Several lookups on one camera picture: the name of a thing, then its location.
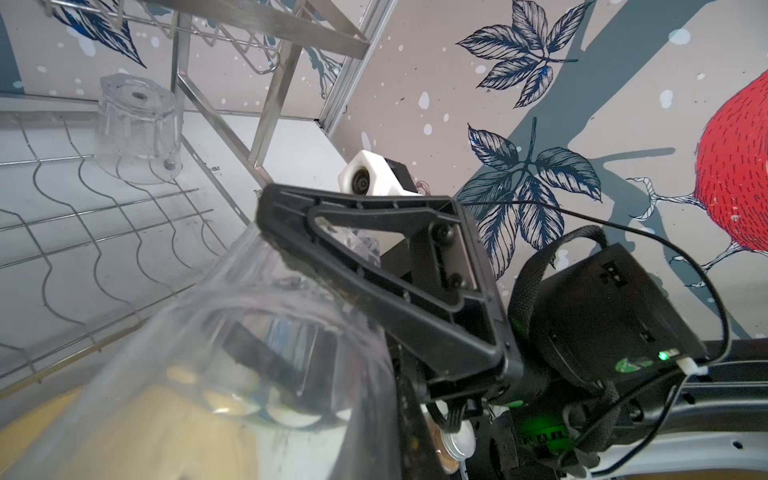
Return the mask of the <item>yellow cream plate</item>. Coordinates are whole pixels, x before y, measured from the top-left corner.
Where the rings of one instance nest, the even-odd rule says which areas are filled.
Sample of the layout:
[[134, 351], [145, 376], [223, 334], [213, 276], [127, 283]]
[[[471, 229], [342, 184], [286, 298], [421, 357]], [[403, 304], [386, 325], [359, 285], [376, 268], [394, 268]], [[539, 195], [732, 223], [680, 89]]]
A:
[[258, 441], [244, 424], [153, 386], [82, 437], [40, 445], [7, 479], [257, 479]]

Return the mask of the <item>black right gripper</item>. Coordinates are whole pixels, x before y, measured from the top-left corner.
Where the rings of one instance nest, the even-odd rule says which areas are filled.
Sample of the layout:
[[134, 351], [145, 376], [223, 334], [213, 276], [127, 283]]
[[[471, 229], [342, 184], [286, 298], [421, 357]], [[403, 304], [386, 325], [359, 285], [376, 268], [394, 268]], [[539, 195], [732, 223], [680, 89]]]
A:
[[[379, 261], [366, 260], [320, 220], [403, 240]], [[443, 431], [457, 432], [488, 405], [530, 403], [549, 387], [552, 369], [526, 344], [518, 362], [507, 357], [493, 271], [473, 218], [452, 197], [271, 184], [256, 223], [291, 267], [327, 282], [393, 337], [396, 379], [412, 388], [416, 404]]]

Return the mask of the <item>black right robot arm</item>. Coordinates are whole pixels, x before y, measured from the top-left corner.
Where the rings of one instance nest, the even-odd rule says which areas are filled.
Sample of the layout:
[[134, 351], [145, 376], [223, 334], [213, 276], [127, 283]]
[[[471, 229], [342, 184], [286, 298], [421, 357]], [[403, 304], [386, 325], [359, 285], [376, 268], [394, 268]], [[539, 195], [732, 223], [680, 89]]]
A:
[[430, 431], [467, 422], [476, 479], [611, 478], [660, 434], [645, 470], [732, 468], [765, 448], [767, 344], [702, 341], [605, 222], [557, 238], [503, 301], [478, 228], [444, 196], [273, 184], [256, 222], [290, 266], [386, 333], [405, 475], [437, 478]]

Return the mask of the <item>clear drinking glass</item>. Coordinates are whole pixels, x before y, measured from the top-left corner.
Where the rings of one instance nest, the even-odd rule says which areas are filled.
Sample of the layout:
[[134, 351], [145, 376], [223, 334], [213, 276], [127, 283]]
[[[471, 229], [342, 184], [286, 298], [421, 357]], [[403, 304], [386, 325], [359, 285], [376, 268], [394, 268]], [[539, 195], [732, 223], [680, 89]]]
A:
[[157, 312], [19, 460], [65, 433], [91, 433], [153, 386], [244, 424], [258, 441], [257, 479], [401, 475], [383, 330], [291, 269], [256, 226]]
[[102, 77], [100, 86], [99, 167], [138, 185], [175, 179], [182, 170], [175, 95], [152, 80], [125, 73]]

